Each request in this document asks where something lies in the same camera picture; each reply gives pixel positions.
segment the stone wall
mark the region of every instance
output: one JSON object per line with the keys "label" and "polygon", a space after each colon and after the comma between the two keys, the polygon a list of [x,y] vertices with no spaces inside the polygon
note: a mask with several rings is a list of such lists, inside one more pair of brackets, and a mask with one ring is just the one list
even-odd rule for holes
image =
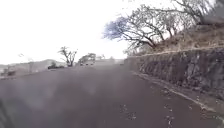
{"label": "stone wall", "polygon": [[173,85],[224,100],[224,48],[129,57],[125,65]]}

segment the distant tree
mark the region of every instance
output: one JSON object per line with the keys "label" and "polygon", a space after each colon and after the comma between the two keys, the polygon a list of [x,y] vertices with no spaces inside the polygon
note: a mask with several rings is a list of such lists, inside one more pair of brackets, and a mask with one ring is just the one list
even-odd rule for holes
{"label": "distant tree", "polygon": [[74,64],[75,55],[77,54],[77,50],[69,51],[67,47],[61,47],[59,53],[65,57],[65,59],[63,60],[66,62],[67,66],[72,67]]}
{"label": "distant tree", "polygon": [[92,61],[95,61],[95,60],[96,60],[96,54],[95,54],[95,53],[89,53],[87,56],[88,56],[88,57],[90,58],[90,60],[92,60]]}
{"label": "distant tree", "polygon": [[96,60],[96,54],[95,53],[88,53],[87,55],[82,56],[79,59],[79,63],[85,63],[85,62],[87,62],[89,60],[95,62],[95,60]]}

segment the bare tree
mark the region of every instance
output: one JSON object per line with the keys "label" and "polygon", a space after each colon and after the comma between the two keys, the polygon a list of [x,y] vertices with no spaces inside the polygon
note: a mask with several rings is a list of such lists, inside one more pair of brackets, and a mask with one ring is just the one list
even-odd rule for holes
{"label": "bare tree", "polygon": [[147,19],[147,16],[140,9],[133,11],[128,17],[119,17],[105,27],[104,37],[108,39],[121,39],[131,42],[130,47],[139,47],[147,44],[152,48],[156,47],[153,36],[160,35],[164,40],[162,32],[157,26]]}
{"label": "bare tree", "polygon": [[77,50],[76,51],[68,51],[67,47],[61,47],[59,53],[61,55],[63,55],[65,57],[65,59],[63,59],[68,67],[72,67],[74,64],[74,60],[75,60],[75,55],[77,54]]}

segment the road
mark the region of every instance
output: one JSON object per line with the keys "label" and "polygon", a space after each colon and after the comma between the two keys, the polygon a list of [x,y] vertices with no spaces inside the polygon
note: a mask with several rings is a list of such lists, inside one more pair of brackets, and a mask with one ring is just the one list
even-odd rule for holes
{"label": "road", "polygon": [[0,81],[15,128],[218,128],[216,114],[132,75],[87,66]]}

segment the tree trunk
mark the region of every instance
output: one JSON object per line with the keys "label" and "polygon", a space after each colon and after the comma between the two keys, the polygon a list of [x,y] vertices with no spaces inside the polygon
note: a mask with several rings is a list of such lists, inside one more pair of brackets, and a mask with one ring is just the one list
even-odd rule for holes
{"label": "tree trunk", "polygon": [[171,29],[167,29],[167,31],[169,32],[170,37],[173,37],[173,34],[172,34],[172,32],[171,32]]}

